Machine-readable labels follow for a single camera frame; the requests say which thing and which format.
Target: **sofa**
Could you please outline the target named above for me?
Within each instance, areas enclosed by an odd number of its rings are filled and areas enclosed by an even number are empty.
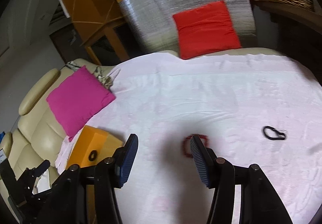
[[[174,51],[165,52],[178,56]],[[277,51],[264,48],[228,50],[208,55],[223,54],[280,55]],[[75,63],[79,66],[85,65],[90,72],[93,72],[97,67],[84,59],[77,59]],[[112,68],[102,66],[103,75],[107,75]],[[66,134],[49,109],[46,97],[72,73],[73,71],[67,67],[63,67],[61,70],[54,68],[48,71],[22,100],[19,106],[18,128],[12,133],[8,132],[0,143],[0,149],[4,150],[17,179],[26,168],[37,167],[44,160],[50,161],[50,184],[58,178],[55,160]],[[8,202],[8,191],[2,180],[0,180],[0,194],[14,215]]]

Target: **screw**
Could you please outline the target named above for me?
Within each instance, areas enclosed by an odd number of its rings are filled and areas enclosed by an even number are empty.
[[[114,161],[114,158],[112,158],[112,157],[108,157],[108,158],[105,158],[104,159],[104,163],[106,163],[106,164],[110,164],[110,163],[112,163]]]
[[[223,164],[223,163],[225,163],[226,161],[225,161],[225,159],[224,159],[224,158],[216,158],[216,162],[217,162],[218,164]]]
[[[77,170],[78,169],[78,165],[77,164],[73,164],[72,166],[70,166],[68,169],[70,170],[70,171],[75,171],[75,170]]]
[[[258,166],[257,164],[252,164],[251,167],[252,167],[253,170],[259,170],[260,169],[260,166]]]

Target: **red ring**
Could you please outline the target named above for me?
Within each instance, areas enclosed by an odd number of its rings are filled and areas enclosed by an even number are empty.
[[[182,152],[183,152],[183,155],[185,157],[187,157],[187,158],[192,158],[192,154],[187,152],[186,145],[187,145],[187,141],[190,140],[193,135],[198,135],[200,137],[200,139],[204,140],[204,146],[206,148],[208,148],[209,140],[208,140],[208,137],[206,135],[192,134],[192,135],[190,135],[188,137],[185,137],[183,142],[182,142]]]

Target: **yellow box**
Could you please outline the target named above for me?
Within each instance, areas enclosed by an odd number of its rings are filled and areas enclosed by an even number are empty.
[[[67,162],[66,169],[73,164],[81,168],[93,166],[106,157],[111,157],[115,150],[123,147],[123,142],[112,134],[85,125]]]

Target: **black ring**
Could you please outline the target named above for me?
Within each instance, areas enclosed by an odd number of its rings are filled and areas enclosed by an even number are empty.
[[[90,155],[88,156],[88,160],[89,161],[94,161],[97,158],[97,151],[96,150],[92,150]]]
[[[273,138],[273,137],[270,137],[269,135],[267,135],[266,132],[265,132],[265,129],[269,129],[269,130],[274,131],[275,134],[276,134],[276,137]],[[285,140],[286,139],[286,134],[283,133],[283,132],[279,132],[274,127],[265,126],[265,127],[263,127],[262,132],[263,132],[264,136],[269,140]]]

